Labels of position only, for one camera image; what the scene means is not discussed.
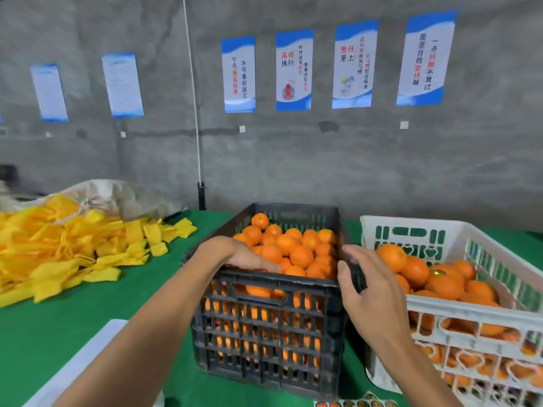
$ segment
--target green table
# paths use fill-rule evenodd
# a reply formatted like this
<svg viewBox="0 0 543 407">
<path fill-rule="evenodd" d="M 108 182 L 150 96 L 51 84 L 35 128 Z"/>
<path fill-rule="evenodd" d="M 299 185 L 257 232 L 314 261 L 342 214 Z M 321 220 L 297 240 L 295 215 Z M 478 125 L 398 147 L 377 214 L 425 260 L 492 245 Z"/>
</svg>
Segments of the green table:
<svg viewBox="0 0 543 407">
<path fill-rule="evenodd" d="M 185 252 L 232 217 L 231 213 L 188 211 L 198 232 L 188 239 L 176 239 L 170 252 L 153 258 L 145 266 L 126 267 L 115 283 L 83 284 L 40 304 L 25 301 L 0 309 L 0 405 L 19 407 L 49 380 L 107 321 L 129 319 L 139 307 L 179 268 Z M 359 222 L 348 222 L 352 238 L 359 241 Z M 521 257 L 543 268 L 538 240 L 523 232 L 487 230 Z M 395 393 L 380 390 L 366 377 L 364 367 L 347 343 L 343 355 L 340 395 L 359 398 L 373 391 L 381 399 L 395 399 Z M 164 386 L 167 406 L 310 407 L 312 400 L 262 389 L 211 376 L 194 363 L 192 340 L 185 340 Z"/>
</svg>

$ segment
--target left hand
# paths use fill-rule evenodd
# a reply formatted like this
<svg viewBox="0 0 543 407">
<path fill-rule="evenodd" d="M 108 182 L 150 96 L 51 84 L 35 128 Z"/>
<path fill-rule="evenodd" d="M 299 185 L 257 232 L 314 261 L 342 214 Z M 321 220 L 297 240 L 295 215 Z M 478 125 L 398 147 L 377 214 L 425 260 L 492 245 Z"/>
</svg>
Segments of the left hand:
<svg viewBox="0 0 543 407">
<path fill-rule="evenodd" d="M 230 264 L 246 270 L 266 270 L 281 273 L 281 267 L 252 252 L 247 244 L 230 237 L 217 236 L 202 243 L 198 250 L 221 253 L 221 265 Z"/>
</svg>

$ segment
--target concrete wall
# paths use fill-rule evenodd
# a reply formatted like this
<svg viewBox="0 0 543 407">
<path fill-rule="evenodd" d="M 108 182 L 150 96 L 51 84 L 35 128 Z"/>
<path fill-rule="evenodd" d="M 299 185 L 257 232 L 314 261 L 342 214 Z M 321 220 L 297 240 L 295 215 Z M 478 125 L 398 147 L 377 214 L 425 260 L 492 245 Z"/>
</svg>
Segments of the concrete wall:
<svg viewBox="0 0 543 407">
<path fill-rule="evenodd" d="M 409 16 L 455 7 L 443 104 L 397 107 Z M 543 230 L 543 0 L 187 0 L 187 14 L 210 209 L 326 203 L 348 217 Z M 335 27 L 370 18 L 380 20 L 372 107 L 332 110 Z M 304 27 L 315 32 L 312 110 L 277 113 L 275 32 Z M 257 109 L 225 114 L 221 38 L 243 35 L 256 36 Z M 146 116 L 114 123 L 100 58 L 124 51 L 137 55 Z M 60 67 L 67 125 L 39 120 L 38 62 Z M 18 166 L 24 188 L 123 178 L 197 205 L 182 0 L 0 1 L 0 106 L 10 129 L 0 162 Z"/>
</svg>

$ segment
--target black object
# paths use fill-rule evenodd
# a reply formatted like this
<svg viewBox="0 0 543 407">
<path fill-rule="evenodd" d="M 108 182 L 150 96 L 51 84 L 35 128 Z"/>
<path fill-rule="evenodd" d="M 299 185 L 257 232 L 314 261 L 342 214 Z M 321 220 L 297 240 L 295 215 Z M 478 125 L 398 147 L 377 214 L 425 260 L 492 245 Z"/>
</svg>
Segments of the black object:
<svg viewBox="0 0 543 407">
<path fill-rule="evenodd" d="M 208 238 L 241 232 L 256 213 L 265 213 L 283 231 L 331 229 L 339 259 L 346 259 L 341 247 L 350 244 L 350 237 L 336 207 L 254 203 Z M 349 266 L 355 286 L 362 286 L 360 267 Z M 285 297 L 248 295 L 243 285 L 278 289 Z M 192 320 L 195 360 L 201 369 L 219 376 L 336 400 L 347 319 L 336 281 L 222 268 Z"/>
<path fill-rule="evenodd" d="M 205 185 L 202 181 L 198 183 L 198 209 L 200 211 L 205 211 Z"/>
</svg>

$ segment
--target white paper sheet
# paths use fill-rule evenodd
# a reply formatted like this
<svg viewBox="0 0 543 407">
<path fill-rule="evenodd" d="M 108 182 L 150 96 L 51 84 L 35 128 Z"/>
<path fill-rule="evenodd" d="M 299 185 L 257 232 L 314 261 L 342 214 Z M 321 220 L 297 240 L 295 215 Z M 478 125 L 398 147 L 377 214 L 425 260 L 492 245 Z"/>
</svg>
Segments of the white paper sheet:
<svg viewBox="0 0 543 407">
<path fill-rule="evenodd" d="M 107 95 L 114 118 L 143 117 L 136 56 L 132 53 L 102 57 Z"/>
<path fill-rule="evenodd" d="M 110 320 L 23 407 L 51 407 L 62 392 L 99 355 L 126 323 L 128 323 L 126 320 Z M 161 392 L 154 407 L 163 406 L 164 396 Z"/>
<path fill-rule="evenodd" d="M 47 122 L 68 122 L 58 67 L 54 64 L 42 64 L 31 67 L 31 73 L 41 119 Z"/>
</svg>

